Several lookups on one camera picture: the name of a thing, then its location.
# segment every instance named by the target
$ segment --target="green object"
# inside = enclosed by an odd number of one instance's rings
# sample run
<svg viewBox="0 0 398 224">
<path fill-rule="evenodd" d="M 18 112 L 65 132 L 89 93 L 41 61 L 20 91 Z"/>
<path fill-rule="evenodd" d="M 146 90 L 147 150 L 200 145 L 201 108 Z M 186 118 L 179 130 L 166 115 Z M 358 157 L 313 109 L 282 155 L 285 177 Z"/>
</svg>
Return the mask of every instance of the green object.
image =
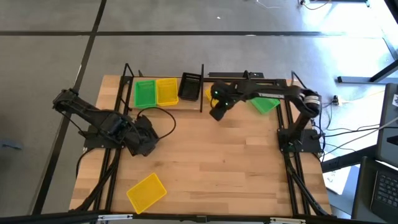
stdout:
<svg viewBox="0 0 398 224">
<path fill-rule="evenodd" d="M 134 85 L 134 106 L 148 108 L 156 106 L 155 80 L 138 81 Z"/>
<path fill-rule="evenodd" d="M 277 99 L 262 98 L 262 97 L 256 97 L 249 101 L 257 108 L 260 114 L 266 114 L 280 104 L 280 101 Z"/>
</svg>

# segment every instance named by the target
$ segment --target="black basket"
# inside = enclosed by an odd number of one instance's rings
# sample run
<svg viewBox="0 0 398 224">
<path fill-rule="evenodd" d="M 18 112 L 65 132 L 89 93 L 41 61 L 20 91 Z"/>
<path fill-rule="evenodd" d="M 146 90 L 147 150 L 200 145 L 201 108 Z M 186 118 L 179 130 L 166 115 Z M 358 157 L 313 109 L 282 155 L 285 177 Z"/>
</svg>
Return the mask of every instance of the black basket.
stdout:
<svg viewBox="0 0 398 224">
<path fill-rule="evenodd" d="M 196 101 L 199 99 L 201 75 L 183 73 L 178 89 L 178 96 L 183 100 Z"/>
</svg>

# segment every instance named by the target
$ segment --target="concrete floor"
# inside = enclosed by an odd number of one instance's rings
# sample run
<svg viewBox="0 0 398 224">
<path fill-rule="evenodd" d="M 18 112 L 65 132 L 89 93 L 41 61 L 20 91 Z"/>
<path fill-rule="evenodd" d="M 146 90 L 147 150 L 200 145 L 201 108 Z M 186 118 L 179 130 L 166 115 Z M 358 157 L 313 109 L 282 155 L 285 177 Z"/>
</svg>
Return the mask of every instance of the concrete floor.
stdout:
<svg viewBox="0 0 398 224">
<path fill-rule="evenodd" d="M 99 30 L 325 31 L 346 32 L 349 36 L 97 37 L 80 96 L 94 103 L 102 76 L 121 74 L 126 62 L 133 72 L 140 69 L 145 75 L 199 72 L 202 63 L 205 73 L 248 69 L 262 71 L 266 78 L 290 78 L 290 71 L 295 70 L 324 99 L 339 94 L 354 100 L 383 90 L 383 86 L 335 83 L 340 75 L 370 77 L 393 61 L 381 38 L 379 13 L 363 3 L 333 3 L 309 11 L 290 0 L 260 2 L 279 8 L 266 9 L 255 1 L 243 0 L 113 0 L 106 4 Z M 91 30 L 99 5 L 100 0 L 0 1 L 0 30 Z M 385 10 L 385 6 L 376 6 Z M 383 27 L 385 33 L 394 33 L 391 29 L 395 27 Z M 0 217 L 30 212 L 61 120 L 51 109 L 51 102 L 62 88 L 73 85 L 87 40 L 0 36 L 0 136 L 24 145 L 21 151 L 0 150 Z M 369 103 L 333 108 L 331 128 L 378 123 L 380 100 L 373 101 L 371 108 L 374 110 L 369 109 Z M 83 129 L 87 127 L 76 116 L 73 119 Z M 352 137 L 328 142 L 339 144 Z M 361 149 L 375 140 L 370 137 L 349 147 Z M 83 138 L 70 126 L 45 213 L 68 210 L 82 145 Z"/>
</svg>

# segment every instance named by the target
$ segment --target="wooden table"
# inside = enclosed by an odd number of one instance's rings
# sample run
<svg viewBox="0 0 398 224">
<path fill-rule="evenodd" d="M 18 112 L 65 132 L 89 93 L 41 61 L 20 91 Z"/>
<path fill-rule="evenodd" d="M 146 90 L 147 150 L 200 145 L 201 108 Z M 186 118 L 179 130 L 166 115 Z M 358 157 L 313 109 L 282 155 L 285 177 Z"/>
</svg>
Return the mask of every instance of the wooden table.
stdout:
<svg viewBox="0 0 398 224">
<path fill-rule="evenodd" d="M 98 108 L 114 108 L 119 79 L 118 75 L 104 76 Z M 135 77 L 134 81 L 148 79 L 152 78 Z M 204 85 L 207 89 L 212 83 Z M 127 149 L 122 150 L 111 211 L 134 212 L 126 192 L 155 172 L 167 195 L 147 213 L 291 216 L 285 164 L 276 135 L 276 110 L 260 115 L 252 104 L 239 102 L 217 122 L 208 113 L 211 108 L 205 96 L 203 112 L 199 109 L 200 100 L 180 100 L 177 106 L 168 107 L 177 120 L 177 128 L 159 141 L 149 156 L 132 157 Z M 133 109 L 130 115 L 135 116 L 138 111 Z M 292 106 L 294 119 L 298 113 Z M 159 136 L 173 127 L 172 119 L 162 111 L 149 110 L 144 114 Z M 104 149 L 95 149 L 81 161 L 70 208 L 79 206 L 97 184 L 103 155 Z M 304 153 L 301 160 L 306 186 L 330 213 L 319 161 Z M 100 208 L 104 207 L 107 188 Z M 295 188 L 298 208 L 303 213 L 300 191 Z"/>
</svg>

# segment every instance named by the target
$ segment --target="yellow object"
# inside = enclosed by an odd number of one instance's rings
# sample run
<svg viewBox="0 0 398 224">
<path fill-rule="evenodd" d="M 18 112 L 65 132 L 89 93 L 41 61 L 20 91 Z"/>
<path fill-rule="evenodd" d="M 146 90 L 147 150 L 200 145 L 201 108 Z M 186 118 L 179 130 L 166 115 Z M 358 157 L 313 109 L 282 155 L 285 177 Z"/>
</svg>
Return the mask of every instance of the yellow object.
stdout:
<svg viewBox="0 0 398 224">
<path fill-rule="evenodd" d="M 171 106 L 178 103 L 176 78 L 162 78 L 156 80 L 156 103 L 158 106 Z"/>
<path fill-rule="evenodd" d="M 137 214 L 145 211 L 166 194 L 166 189 L 155 173 L 149 175 L 127 191 L 127 197 Z"/>
<path fill-rule="evenodd" d="M 215 107 L 216 104 L 218 103 L 218 100 L 213 99 L 213 101 L 211 101 L 211 90 L 210 90 L 210 89 L 207 89 L 207 90 L 205 91 L 205 93 L 206 93 L 206 96 L 207 96 L 208 100 L 211 102 L 211 106 L 212 106 L 212 107 Z"/>
</svg>

